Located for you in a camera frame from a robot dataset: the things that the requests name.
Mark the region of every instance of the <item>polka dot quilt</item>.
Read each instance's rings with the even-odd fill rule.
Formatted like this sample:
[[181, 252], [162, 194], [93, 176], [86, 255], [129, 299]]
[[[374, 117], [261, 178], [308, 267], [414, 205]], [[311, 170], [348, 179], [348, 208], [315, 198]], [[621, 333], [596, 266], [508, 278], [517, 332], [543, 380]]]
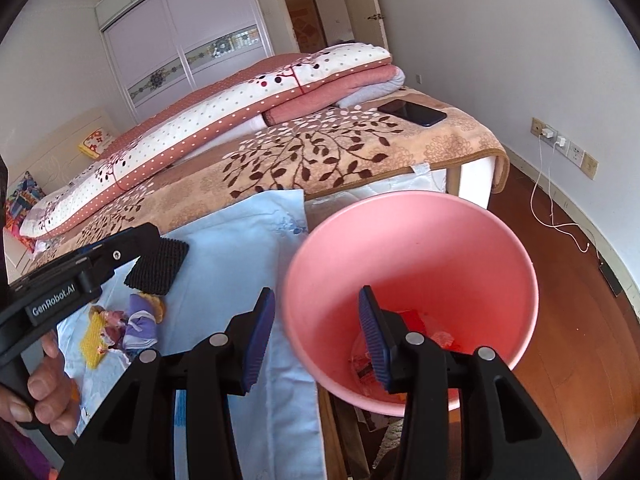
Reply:
[[61, 235], [162, 168], [257, 114], [341, 76], [390, 62], [382, 47], [343, 44], [228, 88], [141, 134], [106, 160], [94, 162], [46, 207], [32, 209], [20, 234], [37, 239]]

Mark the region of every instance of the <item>pink bucket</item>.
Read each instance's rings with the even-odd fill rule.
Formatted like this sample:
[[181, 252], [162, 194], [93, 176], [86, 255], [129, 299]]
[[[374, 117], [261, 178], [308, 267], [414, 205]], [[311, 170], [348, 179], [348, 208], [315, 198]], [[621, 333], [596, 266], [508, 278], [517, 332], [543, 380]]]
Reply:
[[[294, 257], [284, 286], [284, 323], [311, 375], [370, 412], [402, 416], [404, 402], [373, 397], [351, 367], [360, 335], [357, 294], [371, 285], [380, 307], [436, 320], [460, 351], [491, 346], [513, 368], [538, 316], [533, 265], [516, 235], [471, 202], [401, 191], [357, 202], [331, 216]], [[449, 409], [459, 406], [450, 390]]]

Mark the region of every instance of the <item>human hand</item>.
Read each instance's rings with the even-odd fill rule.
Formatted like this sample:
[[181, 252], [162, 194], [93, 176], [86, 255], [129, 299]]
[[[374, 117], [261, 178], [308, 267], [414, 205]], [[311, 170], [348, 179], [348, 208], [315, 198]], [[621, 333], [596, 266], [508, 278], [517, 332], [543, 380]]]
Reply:
[[[35, 416], [49, 424], [55, 434], [70, 435], [80, 418], [78, 394], [65, 374], [65, 358], [55, 333], [47, 333], [40, 341], [45, 355], [27, 382], [31, 396], [38, 401]], [[15, 426], [18, 422], [31, 422], [33, 413], [20, 398], [0, 386], [0, 418]]]

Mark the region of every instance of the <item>silver bolt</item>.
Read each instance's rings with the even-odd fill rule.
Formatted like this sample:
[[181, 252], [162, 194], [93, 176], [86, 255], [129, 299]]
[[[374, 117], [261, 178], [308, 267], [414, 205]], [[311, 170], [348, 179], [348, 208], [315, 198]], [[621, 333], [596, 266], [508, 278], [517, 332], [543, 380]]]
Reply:
[[211, 346], [224, 346], [229, 342], [229, 338], [226, 334], [218, 332], [209, 338], [209, 344]]
[[145, 350], [144, 352], [142, 352], [142, 354], [140, 354], [140, 361], [142, 361], [144, 364], [151, 363], [156, 360], [157, 355], [158, 354], [155, 350]]
[[488, 346], [483, 346], [478, 349], [478, 355], [481, 359], [485, 361], [493, 361], [495, 359], [495, 351], [493, 348], [489, 348]]
[[420, 332], [409, 332], [404, 338], [410, 345], [421, 345], [424, 343], [424, 336]]

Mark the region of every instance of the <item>cable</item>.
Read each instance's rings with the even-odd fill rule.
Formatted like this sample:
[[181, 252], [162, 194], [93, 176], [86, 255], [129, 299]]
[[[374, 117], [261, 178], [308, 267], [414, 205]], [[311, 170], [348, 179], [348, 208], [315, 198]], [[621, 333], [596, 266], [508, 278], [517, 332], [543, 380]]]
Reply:
[[580, 227], [579, 224], [575, 223], [575, 222], [569, 222], [567, 224], [555, 224], [554, 223], [554, 201], [551, 198], [551, 165], [553, 162], [553, 156], [554, 153], [556, 152], [556, 143], [554, 143], [554, 149], [553, 152], [551, 153], [551, 160], [549, 161], [549, 167], [548, 167], [548, 173], [547, 173], [547, 181], [548, 181], [548, 194], [549, 194], [549, 200], [551, 200], [551, 224], [545, 224], [540, 218], [538, 218], [538, 215], [536, 215], [536, 212], [533, 211], [533, 197], [536, 193], [536, 189], [538, 188], [538, 184], [540, 183], [540, 178], [542, 177], [542, 138], [540, 136], [538, 136], [538, 148], [540, 149], [540, 170], [538, 171], [538, 178], [536, 179], [536, 184], [533, 187], [533, 191], [531, 191], [531, 198], [529, 200], [529, 206], [531, 208], [531, 213], [533, 215], [533, 218], [535, 218], [540, 224], [542, 224], [544, 227], [550, 227], [552, 229], [555, 229], [556, 231], [558, 231], [559, 233], [565, 234], [570, 236], [571, 238], [574, 239], [575, 245], [578, 247], [578, 250], [581, 253], [586, 253], [589, 250], [589, 247], [591, 247], [591, 244], [589, 242], [587, 242], [587, 247], [586, 248], [581, 248], [580, 244], [578, 243], [578, 240], [576, 239], [576, 237], [567, 232], [567, 231], [562, 231], [562, 229], [560, 229], [561, 227], [569, 227], [569, 226], [573, 226], [575, 225], [576, 227]]

